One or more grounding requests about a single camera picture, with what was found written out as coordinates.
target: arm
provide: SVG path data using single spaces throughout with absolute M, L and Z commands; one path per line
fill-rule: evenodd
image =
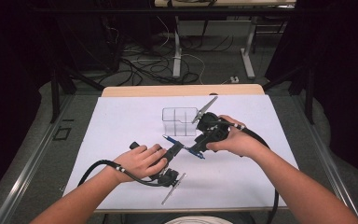
M 144 178 L 157 173 L 167 163 L 166 159 L 162 159 L 149 167 L 166 152 L 165 149 L 158 148 L 159 145 L 149 149 L 140 146 L 120 155 L 114 162 L 121 164 L 139 178 Z M 131 181 L 128 176 L 106 166 L 93 178 L 59 199 L 32 223 L 86 223 L 103 199 L 117 185 L 128 181 Z
M 243 125 L 228 116 L 221 117 Z M 358 223 L 358 218 L 333 193 L 240 130 L 230 129 L 227 139 L 210 143 L 207 148 L 226 149 L 255 161 L 300 223 Z

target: person's right hand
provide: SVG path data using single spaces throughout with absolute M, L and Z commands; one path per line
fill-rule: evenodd
M 244 125 L 242 122 L 239 122 L 227 115 L 221 115 L 219 117 L 230 123 Z M 257 150 L 265 146 L 237 128 L 229 127 L 229 134 L 226 139 L 219 142 L 208 143 L 206 147 L 213 151 L 227 150 L 239 156 L 252 158 L 254 152 L 257 152 Z

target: metal rod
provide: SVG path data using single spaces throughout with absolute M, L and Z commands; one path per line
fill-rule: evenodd
M 101 16 L 101 15 L 145 15 L 145 16 L 320 16 L 327 9 L 297 8 L 228 8 L 228 7 L 180 7 L 180 8 L 98 8 L 98 9 L 56 9 L 31 7 L 30 11 L 40 16 Z
M 344 181 L 342 180 L 339 170 L 334 162 L 333 157 L 331 156 L 331 152 L 329 148 L 325 145 L 324 141 L 322 140 L 321 136 L 319 135 L 318 131 L 314 124 L 310 124 L 308 118 L 302 113 L 301 107 L 303 107 L 304 102 L 300 99 L 299 96 L 292 96 L 293 102 L 296 106 L 297 111 L 300 114 L 300 117 L 304 121 L 304 124 L 308 127 L 310 131 L 310 136 L 313 139 L 313 142 L 316 145 L 316 154 L 318 155 L 322 167 L 324 168 L 325 174 L 330 181 L 331 187 L 333 191 L 337 195 L 337 197 L 344 202 L 352 212 L 358 217 L 358 210 L 356 209 L 353 200 L 351 199 L 351 195 L 348 192 L 347 187 L 345 186 Z
M 43 136 L 43 139 L 41 139 L 40 144 L 37 146 L 30 159 L 25 164 L 24 169 L 22 170 L 19 178 L 13 185 L 13 188 L 11 189 L 5 202 L 0 208 L 0 224 L 10 223 L 11 217 L 13 216 L 17 206 L 19 205 L 25 191 L 28 189 L 28 186 L 30 185 L 31 180 L 36 173 L 37 168 L 39 167 L 48 150 L 48 146 L 51 143 L 51 138 L 53 137 L 53 134 L 59 128 L 60 120 L 63 114 L 68 109 L 69 105 L 72 103 L 74 97 L 74 95 L 65 96 L 62 102 L 62 113 L 57 117 L 55 123 L 52 123 L 48 126 L 48 129 Z

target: hand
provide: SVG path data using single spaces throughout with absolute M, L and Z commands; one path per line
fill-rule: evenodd
M 219 117 L 230 123 L 237 123 L 245 126 L 245 124 L 230 116 L 221 115 Z M 237 128 L 229 127 L 229 133 L 226 139 L 219 142 L 208 143 L 206 147 L 213 151 L 227 150 L 239 156 L 252 157 L 253 152 L 257 152 L 258 149 L 265 146 Z
M 150 165 L 161 158 L 166 152 L 167 149 L 161 148 L 158 144 L 153 145 L 149 149 L 147 149 L 146 146 L 139 146 L 121 154 L 114 159 L 114 162 L 120 164 L 124 169 L 142 179 L 158 173 L 165 167 L 167 164 L 167 159 L 165 158 L 153 166 Z M 133 180 L 119 171 L 115 172 L 115 176 L 120 183 Z

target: wrist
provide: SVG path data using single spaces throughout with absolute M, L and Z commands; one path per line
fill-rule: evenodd
M 120 181 L 119 176 L 124 175 L 119 170 L 109 165 L 105 166 L 102 169 L 101 174 L 114 187 L 122 183 L 122 181 Z
M 264 146 L 262 143 L 257 141 L 251 136 L 247 136 L 246 148 L 247 148 L 247 157 L 252 160 L 257 160 L 257 158 L 266 151 L 269 151 L 269 148 Z
M 271 153 L 271 150 L 259 143 L 258 147 L 253 147 L 253 150 L 251 150 L 248 157 L 256 163 L 260 163 L 262 160 L 266 159 L 269 153 Z

